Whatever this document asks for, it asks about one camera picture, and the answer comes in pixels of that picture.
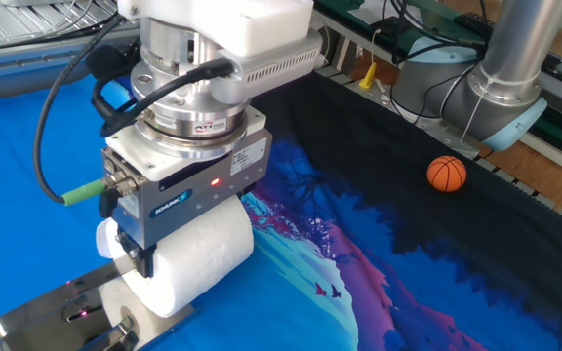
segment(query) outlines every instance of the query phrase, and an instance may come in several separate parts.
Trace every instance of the white paper roll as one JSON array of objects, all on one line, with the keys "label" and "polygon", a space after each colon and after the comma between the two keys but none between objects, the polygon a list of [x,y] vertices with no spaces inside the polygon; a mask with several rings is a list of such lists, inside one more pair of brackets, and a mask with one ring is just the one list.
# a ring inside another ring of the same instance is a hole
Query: white paper roll
[{"label": "white paper roll", "polygon": [[[114,239],[117,229],[111,219],[98,227],[101,255],[125,255]],[[123,279],[148,309],[167,318],[206,292],[252,252],[251,221],[240,200],[232,196],[157,243],[153,278],[145,279],[132,271]]]}]

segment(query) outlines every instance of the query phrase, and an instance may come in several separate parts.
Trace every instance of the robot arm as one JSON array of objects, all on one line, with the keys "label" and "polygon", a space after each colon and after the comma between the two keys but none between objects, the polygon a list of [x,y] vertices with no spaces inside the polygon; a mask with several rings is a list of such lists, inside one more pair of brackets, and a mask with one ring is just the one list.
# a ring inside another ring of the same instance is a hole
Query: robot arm
[{"label": "robot arm", "polygon": [[[404,66],[395,102],[422,117],[442,117],[495,150],[505,150],[547,106],[540,97],[543,59],[562,20],[562,0],[505,0],[485,57],[471,49],[442,48]],[[433,42],[422,38],[413,51]],[[433,85],[444,82],[430,91]]]},{"label": "robot arm", "polygon": [[116,179],[101,215],[116,221],[142,276],[153,276],[159,241],[265,174],[271,135],[250,98],[313,70],[322,38],[309,30],[312,5],[118,2],[121,15],[140,19],[141,61],[131,71],[139,102],[118,114],[94,96],[106,120],[104,179]]}]

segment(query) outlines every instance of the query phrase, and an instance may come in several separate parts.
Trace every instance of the wire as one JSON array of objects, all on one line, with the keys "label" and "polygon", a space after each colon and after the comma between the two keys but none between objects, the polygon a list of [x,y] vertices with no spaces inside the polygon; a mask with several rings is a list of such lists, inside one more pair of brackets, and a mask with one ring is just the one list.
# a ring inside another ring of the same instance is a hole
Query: wire
[{"label": "wire", "polygon": [[391,4],[393,5],[394,10],[396,10],[396,12],[398,13],[398,17],[404,17],[411,24],[414,24],[413,28],[420,34],[442,43],[457,43],[459,41],[459,39],[452,39],[443,35],[435,34],[431,28],[426,26],[426,24],[424,24],[421,20],[416,19],[407,10],[407,0],[401,0],[400,4],[396,0],[391,0]]},{"label": "wire", "polygon": [[34,172],[36,173],[36,179],[38,180],[38,185],[40,185],[41,189],[49,196],[50,199],[54,200],[59,204],[64,203],[64,199],[61,196],[56,195],[56,193],[52,190],[52,188],[47,183],[45,179],[45,175],[43,174],[42,169],[42,162],[41,162],[41,146],[43,140],[43,132],[45,131],[45,124],[47,123],[47,117],[49,116],[49,111],[51,110],[51,106],[56,99],[56,95],[60,90],[62,84],[64,84],[64,80],[68,77],[70,72],[81,62],[81,60],[94,49],[97,43],[103,39],[112,29],[117,27],[121,22],[125,21],[126,19],[122,16],[114,17],[111,22],[104,27],[90,42],[86,44],[84,49],[80,51],[71,62],[64,68],[64,70],[60,73],[54,85],[51,87],[49,94],[47,95],[47,99],[45,100],[45,104],[43,105],[43,109],[40,113],[40,117],[38,118],[38,126],[36,127],[36,134],[34,136],[34,147],[32,152],[33,164],[34,164]]},{"label": "wire", "polygon": [[372,34],[372,50],[370,51],[370,54],[372,55],[372,64],[375,63],[375,37],[379,33],[381,33],[381,30],[377,29],[375,30],[374,34]]},{"label": "wire", "polygon": [[[489,20],[487,19],[487,7],[485,7],[485,0],[480,0],[480,10],[483,13],[483,19],[485,20],[485,23],[488,23]],[[487,36],[485,36],[485,48],[489,47],[490,38],[491,34],[487,34]]]},{"label": "wire", "polygon": [[428,98],[428,93],[430,93],[431,90],[433,90],[434,88],[439,87],[440,85],[446,84],[449,81],[457,78],[457,77],[462,77],[462,74],[456,75],[454,77],[450,77],[442,82],[439,82],[435,85],[430,86],[430,88],[428,88],[425,92],[424,92],[424,100],[423,100],[423,105],[421,107],[421,111],[420,114],[418,114],[418,118],[416,119],[416,121],[414,122],[414,126],[416,126],[418,124],[418,121],[420,120],[420,117],[424,117],[422,116],[422,114],[424,113],[424,111],[426,110],[426,99]]},{"label": "wire", "polygon": [[188,71],[185,75],[174,79],[167,84],[163,85],[159,89],[153,91],[151,94],[147,95],[142,99],[134,108],[131,110],[119,113],[114,109],[105,98],[101,95],[101,90],[112,79],[123,75],[123,72],[114,72],[109,76],[101,78],[93,90],[93,105],[97,109],[97,112],[105,119],[105,122],[100,130],[100,135],[102,137],[109,137],[114,133],[120,131],[121,129],[127,127],[130,123],[136,120],[143,111],[146,110],[151,104],[165,97],[172,91],[186,85],[198,82],[200,80],[209,80],[216,77],[227,76],[233,73],[234,68],[231,61],[226,58],[217,58],[209,62],[203,63],[198,67]]},{"label": "wire", "polygon": [[387,0],[382,3],[382,18],[385,20],[385,9],[387,9]]},{"label": "wire", "polygon": [[327,59],[329,49],[331,49],[331,33],[329,32],[329,27],[327,25],[324,26],[324,31],[327,33],[327,51],[324,52],[324,59]]},{"label": "wire", "polygon": [[459,78],[459,79],[457,80],[457,82],[455,82],[455,84],[450,88],[450,90],[448,91],[448,94],[446,94],[446,96],[444,97],[444,102],[442,102],[441,108],[439,109],[439,116],[440,116],[440,117],[442,117],[442,118],[444,117],[444,111],[446,110],[446,106],[448,105],[448,102],[450,101],[450,96],[452,95],[453,91],[455,91],[455,90],[457,89],[457,87],[459,86],[459,83],[460,83],[461,81],[463,81],[463,80],[465,79],[465,77],[467,77],[467,75],[468,75],[472,70],[474,70],[474,68],[476,68],[476,66],[478,65],[478,62],[480,62],[480,60],[477,61],[476,63],[474,63],[474,65],[472,65],[471,67],[469,67],[469,68],[467,69],[467,71],[465,71],[465,72],[463,73],[463,75],[461,76],[461,78]]},{"label": "wire", "polygon": [[474,118],[474,115],[476,115],[476,110],[478,109],[478,106],[480,105],[480,101],[483,100],[483,96],[484,96],[485,92],[487,91],[487,88],[489,88],[489,86],[491,84],[492,84],[491,81],[489,81],[489,82],[487,82],[487,85],[485,86],[485,88],[481,89],[482,92],[478,96],[478,101],[476,101],[476,105],[474,106],[474,109],[472,110],[472,114],[471,114],[471,116],[469,116],[469,121],[467,121],[467,126],[465,126],[465,130],[463,131],[463,134],[461,135],[461,142],[463,142],[463,139],[467,135],[467,131],[469,130],[469,126],[472,125],[472,119]]},{"label": "wire", "polygon": [[403,62],[405,62],[409,59],[412,59],[412,58],[414,58],[418,55],[424,54],[424,53],[429,52],[431,50],[445,48],[445,47],[471,48],[471,49],[476,50],[476,52],[479,52],[481,50],[481,47],[479,47],[478,45],[474,45],[473,42],[464,43],[464,42],[461,42],[460,40],[455,41],[454,39],[450,39],[450,38],[447,39],[449,41],[445,41],[446,39],[444,39],[444,38],[435,37],[434,35],[432,35],[428,32],[424,32],[424,31],[419,30],[418,28],[414,27],[420,33],[426,35],[427,37],[430,37],[433,40],[439,41],[440,43],[429,46],[429,47],[426,47],[426,48],[423,48],[423,49],[418,50],[416,52],[413,52],[412,54],[409,54],[404,58],[398,58],[398,41],[400,39],[400,35],[401,35],[401,31],[402,31],[402,24],[403,24],[403,21],[405,19],[405,16],[403,16],[403,14],[407,15],[411,19],[417,20],[413,16],[411,16],[411,14],[409,14],[409,12],[407,11],[408,0],[401,0],[401,1],[402,1],[402,5],[401,5],[400,8],[398,8],[397,4],[396,4],[396,0],[391,0],[392,5],[394,5],[394,9],[396,10],[396,12],[398,12],[398,25],[396,27],[396,35],[394,37],[394,49],[393,49],[393,54],[392,54],[392,63],[394,65],[397,66],[398,64],[403,63]]},{"label": "wire", "polygon": [[485,7],[485,0],[480,0],[480,10],[483,13],[483,19],[487,22],[487,8]]}]

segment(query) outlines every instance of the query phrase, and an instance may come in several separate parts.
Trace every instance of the paper towel roll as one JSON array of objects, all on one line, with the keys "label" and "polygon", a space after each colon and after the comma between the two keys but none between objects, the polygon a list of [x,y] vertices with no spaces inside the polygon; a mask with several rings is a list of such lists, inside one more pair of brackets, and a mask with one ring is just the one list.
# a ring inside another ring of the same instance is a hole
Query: paper towel roll
[{"label": "paper towel roll", "polygon": [[170,318],[161,318],[141,303],[122,277],[100,286],[99,294],[103,310],[112,326],[117,326],[126,316],[134,320],[134,333],[138,338],[134,351],[153,341],[194,311],[188,305]]},{"label": "paper towel roll", "polygon": [[[112,219],[98,227],[101,255],[125,255],[114,239],[117,229]],[[157,243],[152,278],[132,271],[123,279],[148,309],[167,318],[206,292],[252,252],[251,222],[240,200],[232,196]]]}]

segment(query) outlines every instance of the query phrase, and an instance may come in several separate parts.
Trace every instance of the metal clamp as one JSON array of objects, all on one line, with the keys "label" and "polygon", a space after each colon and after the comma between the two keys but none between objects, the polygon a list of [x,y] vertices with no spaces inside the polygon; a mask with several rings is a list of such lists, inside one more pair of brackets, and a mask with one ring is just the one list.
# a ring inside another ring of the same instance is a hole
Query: metal clamp
[{"label": "metal clamp", "polygon": [[134,320],[125,318],[116,327],[97,337],[80,351],[131,351],[138,344],[138,337],[134,332],[136,323]]}]

